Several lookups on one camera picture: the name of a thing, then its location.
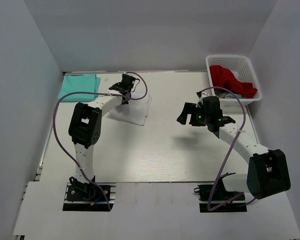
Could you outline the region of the white t-shirt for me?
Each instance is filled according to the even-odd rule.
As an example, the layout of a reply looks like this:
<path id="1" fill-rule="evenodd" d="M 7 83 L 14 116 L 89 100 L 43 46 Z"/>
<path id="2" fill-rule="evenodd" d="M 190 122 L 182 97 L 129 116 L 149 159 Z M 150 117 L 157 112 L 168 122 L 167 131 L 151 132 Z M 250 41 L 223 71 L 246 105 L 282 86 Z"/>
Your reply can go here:
<path id="1" fill-rule="evenodd" d="M 144 126 L 151 102 L 152 96 L 148 93 L 140 100 L 130 100 L 128 104 L 115 107 L 109 112 L 109 116 L 118 121 Z"/>

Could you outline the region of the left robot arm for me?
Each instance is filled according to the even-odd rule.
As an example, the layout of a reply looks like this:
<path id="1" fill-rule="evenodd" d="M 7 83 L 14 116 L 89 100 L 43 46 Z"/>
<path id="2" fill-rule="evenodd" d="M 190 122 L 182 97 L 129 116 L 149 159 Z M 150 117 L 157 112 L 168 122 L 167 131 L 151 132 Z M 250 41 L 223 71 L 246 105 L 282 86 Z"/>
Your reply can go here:
<path id="1" fill-rule="evenodd" d="M 70 184 L 79 186 L 78 193 L 89 200 L 95 196 L 93 170 L 94 145 L 101 136 L 102 118 L 114 108 L 129 103 L 131 92 L 138 79 L 130 73 L 122 74 L 120 82 L 109 87 L 107 93 L 99 94 L 89 103 L 77 103 L 70 121 L 68 133 L 74 144 L 76 166 Z"/>

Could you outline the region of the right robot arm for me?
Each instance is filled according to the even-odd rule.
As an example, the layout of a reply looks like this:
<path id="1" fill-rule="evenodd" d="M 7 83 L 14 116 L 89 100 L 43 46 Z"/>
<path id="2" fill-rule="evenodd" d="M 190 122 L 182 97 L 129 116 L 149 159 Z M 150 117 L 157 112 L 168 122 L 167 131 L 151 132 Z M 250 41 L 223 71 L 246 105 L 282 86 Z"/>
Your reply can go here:
<path id="1" fill-rule="evenodd" d="M 286 155 L 257 143 L 230 116 L 225 116 L 216 96 L 201 98 L 198 103 L 186 102 L 177 122 L 194 127 L 207 127 L 218 139 L 229 144 L 248 165 L 246 174 L 220 175 L 211 191 L 226 200 L 233 193 L 250 193 L 258 200 L 286 192 L 291 180 Z"/>

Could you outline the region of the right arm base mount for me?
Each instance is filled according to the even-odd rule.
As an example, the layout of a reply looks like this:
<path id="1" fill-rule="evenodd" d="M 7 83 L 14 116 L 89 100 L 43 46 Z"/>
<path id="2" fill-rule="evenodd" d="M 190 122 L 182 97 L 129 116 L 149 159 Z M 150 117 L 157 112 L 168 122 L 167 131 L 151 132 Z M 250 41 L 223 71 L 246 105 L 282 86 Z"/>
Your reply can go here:
<path id="1" fill-rule="evenodd" d="M 246 199 L 245 195 L 242 194 L 235 200 L 223 204 L 221 207 L 214 211 L 209 211 L 208 210 L 208 201 L 209 201 L 209 196 L 212 190 L 213 184 L 200 184 L 197 187 L 194 188 L 193 192 L 198 195 L 199 198 L 199 211 L 200 213 L 245 213 L 247 212 L 247 207 L 246 207 Z M 235 197 L 239 193 L 234 191 L 234 192 L 227 192 L 224 187 L 216 187 L 210 207 L 213 208 L 217 206 L 218 204 L 223 203 L 224 201 Z"/>

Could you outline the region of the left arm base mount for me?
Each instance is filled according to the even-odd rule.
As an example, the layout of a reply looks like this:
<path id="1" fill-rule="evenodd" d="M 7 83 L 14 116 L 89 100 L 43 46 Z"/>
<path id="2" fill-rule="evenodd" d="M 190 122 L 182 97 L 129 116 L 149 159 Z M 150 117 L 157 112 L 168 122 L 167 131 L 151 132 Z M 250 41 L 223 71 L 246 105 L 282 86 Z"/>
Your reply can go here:
<path id="1" fill-rule="evenodd" d="M 86 193 L 71 185 L 66 186 L 63 207 L 64 212 L 109 212 L 107 201 L 102 191 L 92 185 L 92 191 Z"/>

